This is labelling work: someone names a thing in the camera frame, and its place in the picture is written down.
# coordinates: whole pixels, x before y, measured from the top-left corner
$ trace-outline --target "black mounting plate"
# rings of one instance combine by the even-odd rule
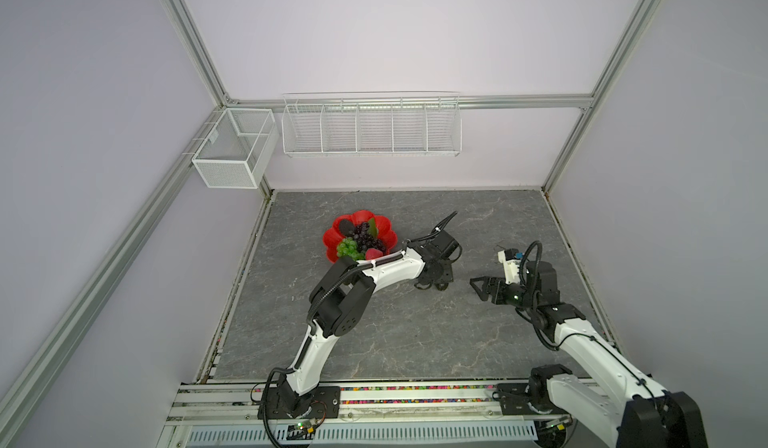
[[[528,404],[531,397],[525,392],[527,383],[500,383],[496,385],[498,390],[498,403],[502,406],[502,415],[565,415],[567,411],[555,405],[537,406],[534,411]]]
[[[262,399],[262,403],[259,406],[259,420],[264,418],[264,407],[269,410],[270,420],[298,420],[306,418],[322,418],[323,409],[326,410],[327,418],[339,417],[339,405],[341,404],[341,388],[339,386],[318,386],[315,388],[312,394],[312,401],[310,405],[310,413],[291,413],[288,411],[284,404],[280,403],[280,392],[276,387],[271,387],[266,403]],[[314,403],[321,401],[326,404],[325,406]]]

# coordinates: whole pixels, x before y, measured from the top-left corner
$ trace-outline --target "green leaf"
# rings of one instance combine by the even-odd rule
[[[368,234],[375,239],[379,238],[379,230],[376,228],[376,219],[371,218],[370,220],[368,220],[368,225],[369,225]]]

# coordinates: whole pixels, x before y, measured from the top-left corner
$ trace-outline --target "wire basket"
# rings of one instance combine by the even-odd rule
[[[258,188],[279,137],[272,110],[226,108],[192,163],[211,188]]]
[[[462,151],[457,94],[333,102],[285,98],[283,150],[287,155],[458,155]]]

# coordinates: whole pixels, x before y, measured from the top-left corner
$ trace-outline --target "metal beam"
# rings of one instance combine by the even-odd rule
[[[214,110],[179,155],[159,186],[130,222],[120,239],[85,284],[62,319],[0,401],[0,448],[11,446],[56,381],[88,328],[107,303],[130,264],[163,214],[176,198],[192,170],[192,154],[221,113]]]
[[[566,140],[558,158],[554,161],[552,170],[550,170],[547,180],[542,187],[545,193],[552,191],[552,188],[557,183],[565,166],[568,164],[568,161],[576,150],[578,143],[591,125],[594,115],[602,106],[608,91],[613,87],[616,79],[618,79],[621,70],[624,68],[624,65],[632,54],[632,50],[637,46],[638,41],[648,27],[648,24],[653,18],[656,8],[661,1],[662,0],[640,0],[638,2],[627,27],[621,34],[621,39],[619,39],[618,45],[610,56],[608,65],[606,65],[603,73],[600,75],[598,84],[592,92],[592,97],[594,98],[592,106],[590,108],[582,108],[581,116],[576,120],[576,125],[571,131],[571,135]]]
[[[303,100],[303,103],[319,105],[339,105],[341,102],[358,103],[368,102],[372,104],[399,103],[398,99],[390,98],[311,98]],[[559,94],[559,95],[475,95],[458,98],[458,106],[462,110],[488,109],[488,108],[588,108],[592,106],[593,98],[590,94]],[[286,106],[285,100],[233,100],[231,108],[269,108],[274,112],[283,112]]]
[[[181,42],[187,48],[192,62],[200,73],[200,77],[203,79],[211,98],[214,99],[214,104],[217,106],[227,105],[230,102],[229,96],[226,94],[224,84],[222,84],[221,78],[219,78],[219,74],[216,72],[214,62],[203,44],[200,32],[197,31],[184,0],[161,1],[168,12],[170,21],[179,34]]]

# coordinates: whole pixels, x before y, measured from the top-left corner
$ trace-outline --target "green grapes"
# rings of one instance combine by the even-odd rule
[[[336,256],[341,258],[344,255],[352,257],[352,260],[362,260],[365,255],[357,251],[357,242],[351,238],[345,238],[336,246]]]

